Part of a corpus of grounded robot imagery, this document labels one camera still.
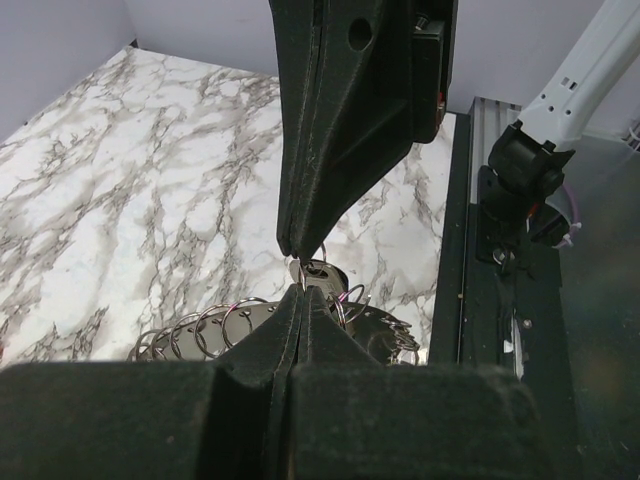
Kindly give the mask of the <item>round metal keyring disc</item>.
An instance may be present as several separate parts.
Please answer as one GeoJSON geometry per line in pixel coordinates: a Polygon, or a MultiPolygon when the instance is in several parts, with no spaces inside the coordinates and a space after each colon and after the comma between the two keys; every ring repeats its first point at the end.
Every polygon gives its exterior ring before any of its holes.
{"type": "Polygon", "coordinates": [[[292,288],[280,302],[248,297],[231,304],[216,304],[186,314],[173,323],[142,333],[128,353],[130,362],[209,361],[226,359],[239,348],[249,354],[291,356],[301,321],[311,314],[329,331],[331,346],[353,341],[383,365],[420,364],[420,345],[411,325],[370,305],[358,284],[345,293],[331,293],[316,306],[305,304],[305,294],[292,288]]]}

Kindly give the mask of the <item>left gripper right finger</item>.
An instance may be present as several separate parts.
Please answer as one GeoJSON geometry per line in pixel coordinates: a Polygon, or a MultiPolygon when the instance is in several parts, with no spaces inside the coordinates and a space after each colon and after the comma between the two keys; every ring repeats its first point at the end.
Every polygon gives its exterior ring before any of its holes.
{"type": "Polygon", "coordinates": [[[284,479],[576,479],[573,442],[533,391],[497,366],[383,366],[292,285],[298,326],[287,382],[284,479]]]}

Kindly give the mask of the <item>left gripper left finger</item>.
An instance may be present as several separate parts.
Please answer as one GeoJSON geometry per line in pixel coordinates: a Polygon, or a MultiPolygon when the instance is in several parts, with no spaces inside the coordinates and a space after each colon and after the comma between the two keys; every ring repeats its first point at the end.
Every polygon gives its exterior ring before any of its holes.
{"type": "Polygon", "coordinates": [[[5,479],[284,479],[289,356],[31,363],[1,374],[5,479]]]}

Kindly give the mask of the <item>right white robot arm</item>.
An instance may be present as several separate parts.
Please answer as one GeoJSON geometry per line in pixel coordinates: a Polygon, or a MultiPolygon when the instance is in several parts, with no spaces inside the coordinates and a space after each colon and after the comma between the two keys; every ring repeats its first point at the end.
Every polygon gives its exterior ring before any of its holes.
{"type": "MultiPolygon", "coordinates": [[[[434,140],[453,67],[454,1],[274,1],[283,157],[276,238],[309,261],[340,217],[416,143],[434,140]]],[[[516,244],[562,184],[574,144],[639,54],[639,5],[607,1],[494,144],[488,214],[516,244]]]]}

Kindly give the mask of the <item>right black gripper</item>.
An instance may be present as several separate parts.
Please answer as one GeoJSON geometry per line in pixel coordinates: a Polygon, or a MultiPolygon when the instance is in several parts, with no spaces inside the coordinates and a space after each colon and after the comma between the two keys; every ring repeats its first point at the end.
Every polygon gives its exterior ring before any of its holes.
{"type": "Polygon", "coordinates": [[[458,1],[269,5],[283,127],[276,237],[283,254],[307,261],[408,153],[413,127],[416,143],[436,137],[451,84],[458,1]]]}

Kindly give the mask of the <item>key with black tag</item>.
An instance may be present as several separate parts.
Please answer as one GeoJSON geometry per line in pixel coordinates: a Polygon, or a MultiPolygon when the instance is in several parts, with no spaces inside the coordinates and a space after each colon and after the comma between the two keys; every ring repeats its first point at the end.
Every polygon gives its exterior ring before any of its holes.
{"type": "Polygon", "coordinates": [[[340,268],[327,261],[324,244],[321,244],[320,250],[320,259],[311,259],[306,264],[293,259],[289,262],[288,269],[294,282],[302,286],[318,287],[325,299],[331,300],[333,296],[339,297],[349,290],[349,280],[340,268]]]}

